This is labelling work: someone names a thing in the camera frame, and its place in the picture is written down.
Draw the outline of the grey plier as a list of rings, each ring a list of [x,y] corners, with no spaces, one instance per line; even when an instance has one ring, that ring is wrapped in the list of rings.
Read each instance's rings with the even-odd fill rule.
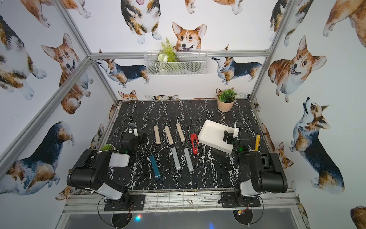
[[[188,170],[189,170],[189,172],[193,172],[194,168],[193,168],[193,164],[192,164],[192,161],[190,158],[189,150],[187,148],[184,148],[184,154],[185,154]]]
[[[178,155],[177,155],[176,148],[171,148],[170,155],[173,156],[173,160],[174,160],[176,170],[180,171],[181,170],[181,165],[180,165],[180,162],[179,162],[179,158],[178,158]]]

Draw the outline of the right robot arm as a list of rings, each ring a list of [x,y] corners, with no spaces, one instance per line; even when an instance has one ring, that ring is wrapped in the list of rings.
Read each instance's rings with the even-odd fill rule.
[[[259,151],[261,136],[255,137],[254,149],[249,149],[250,138],[245,131],[224,131],[223,141],[233,146],[231,154],[238,165],[248,165],[250,179],[234,188],[237,197],[254,197],[267,192],[285,193],[288,188],[287,179],[274,153],[261,154]]]

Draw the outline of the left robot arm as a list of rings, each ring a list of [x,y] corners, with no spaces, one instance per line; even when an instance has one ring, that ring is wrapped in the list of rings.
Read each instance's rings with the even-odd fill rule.
[[[147,135],[135,130],[122,134],[121,149],[85,150],[67,177],[67,185],[96,192],[108,200],[129,204],[128,188],[112,181],[108,175],[110,168],[125,168],[132,164],[140,145],[147,142]]]

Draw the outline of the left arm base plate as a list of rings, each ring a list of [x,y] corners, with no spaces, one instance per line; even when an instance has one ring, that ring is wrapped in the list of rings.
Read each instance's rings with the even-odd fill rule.
[[[145,204],[145,195],[122,196],[119,200],[107,199],[104,211],[139,211],[143,210]]]

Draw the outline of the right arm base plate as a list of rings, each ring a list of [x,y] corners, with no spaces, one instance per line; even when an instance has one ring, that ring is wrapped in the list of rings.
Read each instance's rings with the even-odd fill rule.
[[[244,197],[234,192],[222,192],[218,204],[226,208],[261,207],[259,197]]]

